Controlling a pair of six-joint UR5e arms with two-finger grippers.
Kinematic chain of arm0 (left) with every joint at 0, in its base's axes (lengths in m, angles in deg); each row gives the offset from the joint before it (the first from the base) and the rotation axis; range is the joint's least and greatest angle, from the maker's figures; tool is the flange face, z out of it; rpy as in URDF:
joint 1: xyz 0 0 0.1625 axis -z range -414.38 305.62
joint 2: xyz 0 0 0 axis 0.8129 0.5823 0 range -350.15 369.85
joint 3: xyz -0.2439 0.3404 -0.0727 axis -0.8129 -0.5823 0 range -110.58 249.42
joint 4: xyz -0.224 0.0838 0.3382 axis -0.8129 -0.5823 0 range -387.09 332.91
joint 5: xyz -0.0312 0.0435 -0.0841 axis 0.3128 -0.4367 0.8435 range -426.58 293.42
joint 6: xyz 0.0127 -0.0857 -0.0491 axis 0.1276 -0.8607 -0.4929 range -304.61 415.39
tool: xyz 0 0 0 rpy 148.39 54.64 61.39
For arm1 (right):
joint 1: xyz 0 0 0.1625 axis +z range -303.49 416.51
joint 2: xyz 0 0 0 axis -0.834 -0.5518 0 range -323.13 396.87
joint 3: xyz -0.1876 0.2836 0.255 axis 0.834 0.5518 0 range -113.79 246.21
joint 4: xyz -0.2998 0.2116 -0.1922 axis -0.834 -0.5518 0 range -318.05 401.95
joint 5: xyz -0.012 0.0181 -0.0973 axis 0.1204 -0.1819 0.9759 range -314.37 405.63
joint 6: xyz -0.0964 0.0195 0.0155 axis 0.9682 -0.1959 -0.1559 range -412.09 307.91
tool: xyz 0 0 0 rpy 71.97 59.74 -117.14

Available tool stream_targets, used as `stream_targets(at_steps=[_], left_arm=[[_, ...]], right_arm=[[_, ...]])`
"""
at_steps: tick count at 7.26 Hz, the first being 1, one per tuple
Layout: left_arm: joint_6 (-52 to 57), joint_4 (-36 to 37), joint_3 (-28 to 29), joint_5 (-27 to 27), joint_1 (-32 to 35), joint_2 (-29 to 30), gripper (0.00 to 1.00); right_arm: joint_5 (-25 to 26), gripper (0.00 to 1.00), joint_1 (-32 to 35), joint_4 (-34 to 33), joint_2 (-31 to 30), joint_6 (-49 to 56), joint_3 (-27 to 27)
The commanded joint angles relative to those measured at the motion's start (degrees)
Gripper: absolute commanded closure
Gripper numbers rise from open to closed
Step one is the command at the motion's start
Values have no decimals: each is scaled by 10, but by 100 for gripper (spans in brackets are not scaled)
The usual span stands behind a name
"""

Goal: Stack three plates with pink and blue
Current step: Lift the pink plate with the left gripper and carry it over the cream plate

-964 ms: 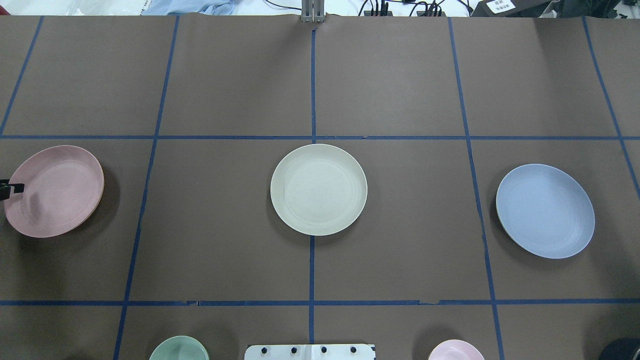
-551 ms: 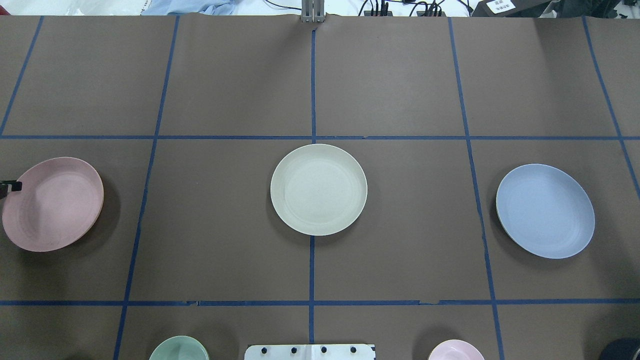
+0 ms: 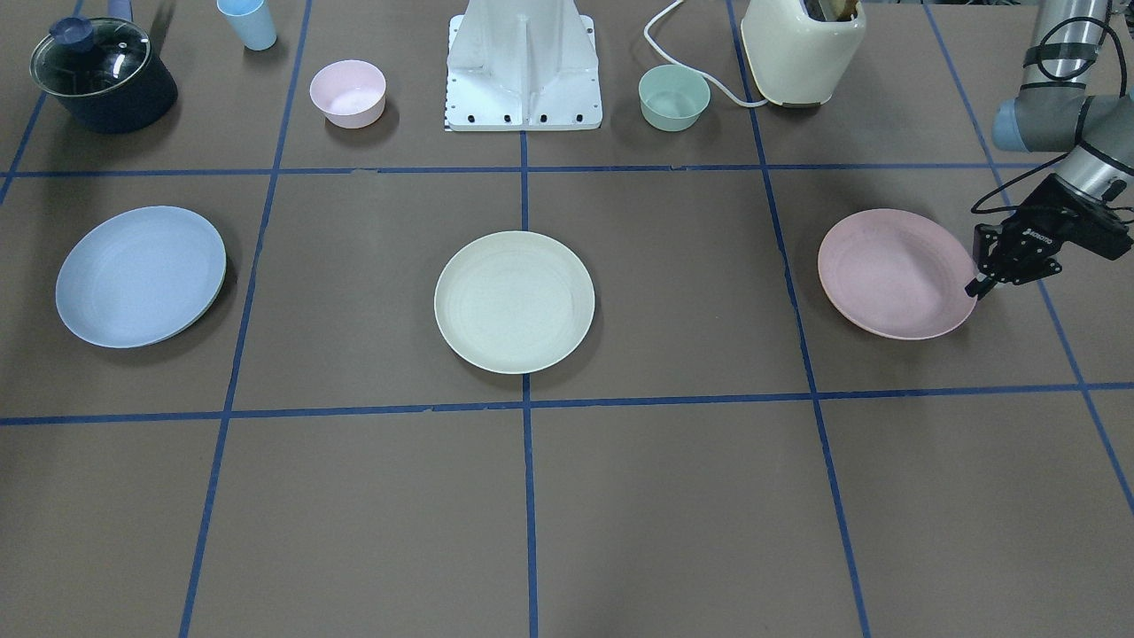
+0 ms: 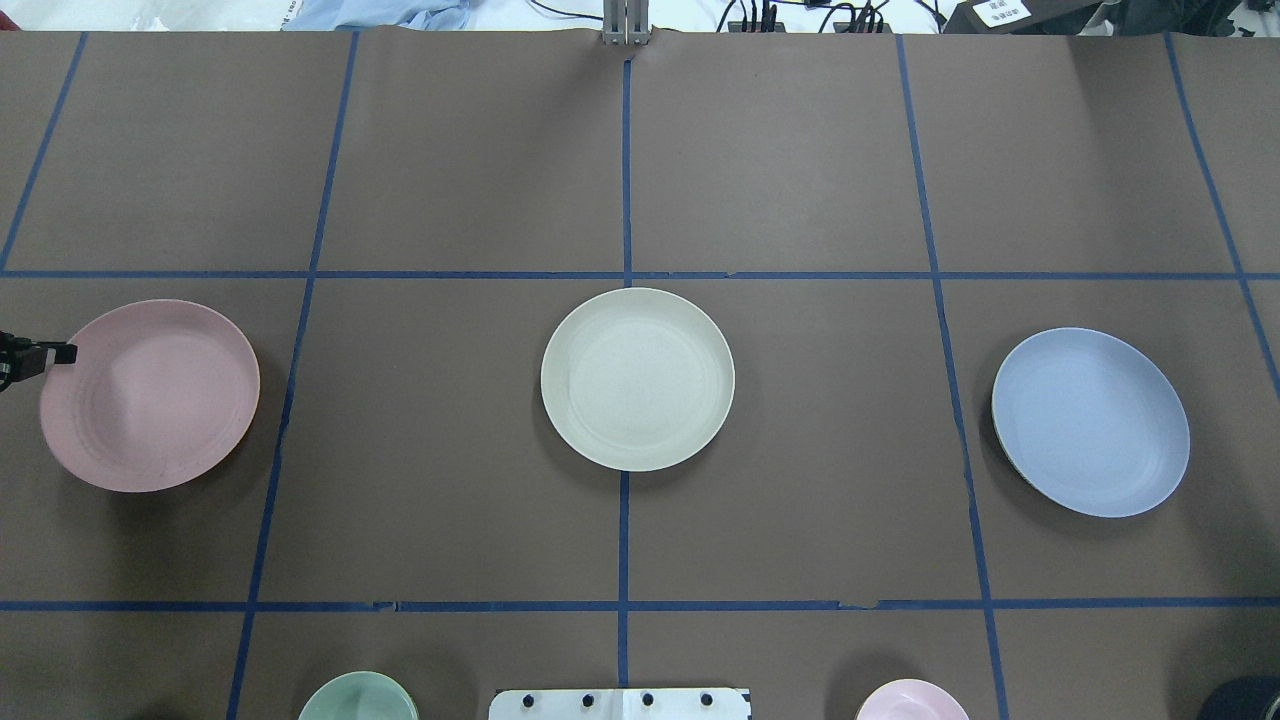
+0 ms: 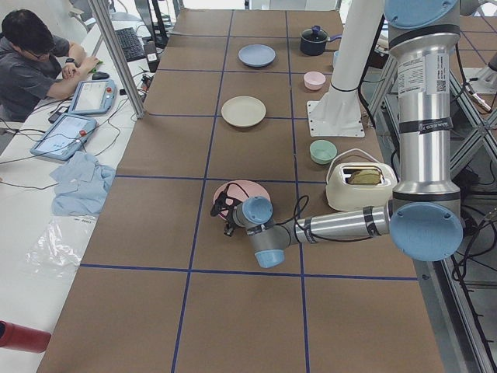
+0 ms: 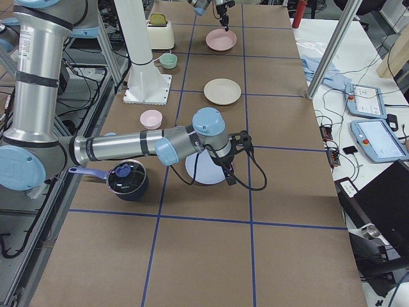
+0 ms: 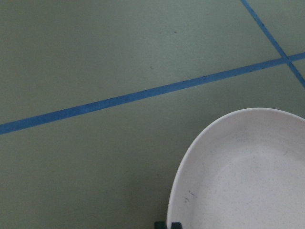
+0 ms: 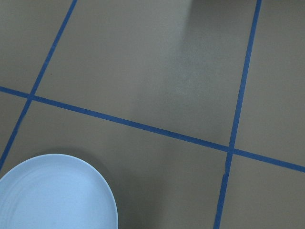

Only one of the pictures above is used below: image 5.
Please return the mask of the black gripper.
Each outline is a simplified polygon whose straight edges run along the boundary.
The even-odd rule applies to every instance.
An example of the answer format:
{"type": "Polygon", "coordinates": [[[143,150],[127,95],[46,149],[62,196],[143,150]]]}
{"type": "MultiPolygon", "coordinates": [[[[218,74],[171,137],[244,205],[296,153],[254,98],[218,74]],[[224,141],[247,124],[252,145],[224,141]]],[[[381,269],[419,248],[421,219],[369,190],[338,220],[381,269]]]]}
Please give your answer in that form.
{"type": "Polygon", "coordinates": [[[226,186],[214,200],[213,207],[210,210],[211,217],[222,217],[225,220],[224,234],[232,236],[235,229],[238,227],[234,220],[235,207],[238,205],[238,200],[228,196],[229,186],[226,186]]]}

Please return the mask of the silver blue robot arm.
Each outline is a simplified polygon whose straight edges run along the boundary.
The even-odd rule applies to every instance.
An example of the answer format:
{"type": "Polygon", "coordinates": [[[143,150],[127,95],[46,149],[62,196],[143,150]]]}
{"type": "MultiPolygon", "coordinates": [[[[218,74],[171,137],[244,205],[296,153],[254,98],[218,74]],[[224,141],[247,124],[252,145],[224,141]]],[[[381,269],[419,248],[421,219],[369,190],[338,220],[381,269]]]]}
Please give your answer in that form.
{"type": "Polygon", "coordinates": [[[246,231],[263,268],[284,261],[297,243],[357,242],[389,235],[407,256],[438,261],[461,244],[460,190],[450,176],[450,52],[460,36],[456,1],[354,1],[346,19],[329,91],[310,118],[327,135],[347,134],[346,104],[360,86],[370,50],[383,23],[389,54],[397,62],[400,180],[386,202],[354,211],[283,222],[273,219],[261,196],[239,200],[218,194],[211,215],[222,217],[224,232],[246,231]]]}

